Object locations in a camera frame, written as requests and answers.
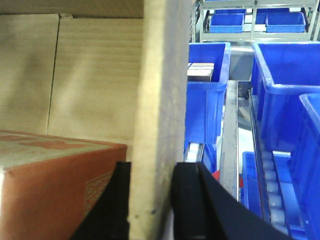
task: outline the cardboard box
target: cardboard box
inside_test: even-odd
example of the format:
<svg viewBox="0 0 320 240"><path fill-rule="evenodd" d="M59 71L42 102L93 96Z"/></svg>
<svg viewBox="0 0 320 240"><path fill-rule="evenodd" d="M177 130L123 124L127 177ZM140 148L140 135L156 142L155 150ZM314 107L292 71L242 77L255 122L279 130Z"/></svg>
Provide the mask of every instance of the cardboard box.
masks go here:
<svg viewBox="0 0 320 240"><path fill-rule="evenodd" d="M69 239L126 149L0 130L0 239Z"/></svg>
<svg viewBox="0 0 320 240"><path fill-rule="evenodd" d="M215 64L194 62L188 67L187 77L189 82L211 82Z"/></svg>

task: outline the metal frame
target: metal frame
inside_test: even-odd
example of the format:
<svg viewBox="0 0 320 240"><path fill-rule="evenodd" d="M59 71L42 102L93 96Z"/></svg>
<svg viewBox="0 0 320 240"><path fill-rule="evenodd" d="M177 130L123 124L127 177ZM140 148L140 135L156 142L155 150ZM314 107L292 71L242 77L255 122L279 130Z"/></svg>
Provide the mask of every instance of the metal frame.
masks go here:
<svg viewBox="0 0 320 240"><path fill-rule="evenodd" d="M215 1L199 1L201 23L205 20L204 11L214 9L247 9L252 8L252 26L250 32L242 33L207 33L202 25L199 29L199 41L230 41L230 42L254 42L254 41L309 41L315 26L317 8L319 0L215 0ZM293 33L266 33L255 32L256 16L258 8L309 8L312 11L308 32ZM196 32L196 22L192 24L192 29ZM317 40L320 31L320 19L316 24L316 31L313 41Z"/></svg>
<svg viewBox="0 0 320 240"><path fill-rule="evenodd" d="M221 185L238 201L238 81L236 80L229 80L228 87L226 89L219 181Z"/></svg>

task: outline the metal rack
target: metal rack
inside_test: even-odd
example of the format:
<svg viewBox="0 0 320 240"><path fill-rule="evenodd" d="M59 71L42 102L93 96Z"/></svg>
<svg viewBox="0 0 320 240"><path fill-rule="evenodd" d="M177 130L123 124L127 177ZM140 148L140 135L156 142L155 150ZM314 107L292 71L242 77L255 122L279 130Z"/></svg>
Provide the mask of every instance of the metal rack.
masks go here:
<svg viewBox="0 0 320 240"><path fill-rule="evenodd" d="M199 0L199 18L192 11L191 14L191 32L192 42L196 42L196 35L199 31L199 42L254 42L254 41L309 41L312 36L312 30L315 26L317 8L319 0ZM308 21L307 32L284 32L284 33L266 33L255 31L257 9L263 8L304 8L305 11L311 13ZM215 9L252 9L252 25L251 30L241 33L208 33L205 26L201 23L208 20L208 14L204 14L208 10Z"/></svg>

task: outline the shelf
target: shelf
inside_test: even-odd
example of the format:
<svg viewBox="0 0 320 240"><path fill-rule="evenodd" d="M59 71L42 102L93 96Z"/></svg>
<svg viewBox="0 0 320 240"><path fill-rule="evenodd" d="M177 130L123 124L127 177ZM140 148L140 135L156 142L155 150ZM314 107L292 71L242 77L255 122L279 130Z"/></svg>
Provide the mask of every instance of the shelf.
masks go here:
<svg viewBox="0 0 320 240"><path fill-rule="evenodd" d="M251 39L250 32L242 33L203 33L203 42L212 41L229 41L229 42L252 42L252 41L308 41L307 32L280 32L280 33L267 33L255 32L254 39Z"/></svg>
<svg viewBox="0 0 320 240"><path fill-rule="evenodd" d="M207 9L217 9L217 8L251 8L255 5L254 0L217 0L217 1L203 1L202 8Z"/></svg>
<svg viewBox="0 0 320 240"><path fill-rule="evenodd" d="M309 41L312 36L312 31L315 26L315 20L317 15L317 7L319 0L200 0L199 1L199 22L204 23L207 21L208 10L215 9L252 9L252 24L246 31L241 33L208 33L205 32L202 24L198 28L199 42L214 42L214 41L227 41L227 42L259 42L259 41ZM267 33L261 31L259 28L257 31L256 16L257 9L263 8L307 8L311 10L312 15L308 19L307 26L308 32L279 32L279 33ZM196 21L194 21L192 29L194 33L197 32ZM317 23L315 36L318 36L320 29L320 21Z"/></svg>
<svg viewBox="0 0 320 240"><path fill-rule="evenodd" d="M257 0L256 4L254 0L215 0L215 1L203 1L202 8L208 9L220 9L220 8L241 8L251 9L255 6L259 8L294 8L294 7L314 7L317 0Z"/></svg>

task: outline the blue storage crate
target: blue storage crate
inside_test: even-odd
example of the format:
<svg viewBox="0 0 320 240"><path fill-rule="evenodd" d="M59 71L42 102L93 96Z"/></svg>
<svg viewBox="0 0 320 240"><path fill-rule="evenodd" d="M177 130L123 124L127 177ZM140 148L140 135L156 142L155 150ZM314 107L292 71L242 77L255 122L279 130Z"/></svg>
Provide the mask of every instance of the blue storage crate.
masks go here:
<svg viewBox="0 0 320 240"><path fill-rule="evenodd" d="M217 9L215 14L246 14L247 9Z"/></svg>
<svg viewBox="0 0 320 240"><path fill-rule="evenodd" d="M306 27L302 12L268 13L265 20L267 33L303 33Z"/></svg>
<svg viewBox="0 0 320 240"><path fill-rule="evenodd" d="M285 13L290 12L290 8L283 7L283 8L258 8L257 13Z"/></svg>
<svg viewBox="0 0 320 240"><path fill-rule="evenodd" d="M299 95L320 93L320 44L254 43L253 92L269 151L292 152L301 125Z"/></svg>
<svg viewBox="0 0 320 240"><path fill-rule="evenodd" d="M229 79L229 42L190 43L190 63L214 63L212 82L188 82L185 142L215 144L221 133L224 97Z"/></svg>
<svg viewBox="0 0 320 240"><path fill-rule="evenodd" d="M303 94L302 126L289 169L308 239L320 239L320 94Z"/></svg>
<svg viewBox="0 0 320 240"><path fill-rule="evenodd" d="M210 21L210 33L242 33L245 23L245 15L213 14Z"/></svg>
<svg viewBox="0 0 320 240"><path fill-rule="evenodd" d="M255 153L242 154L243 202L251 212L262 218Z"/></svg>
<svg viewBox="0 0 320 240"><path fill-rule="evenodd" d="M211 174L217 171L217 146L215 144L205 144L202 162Z"/></svg>

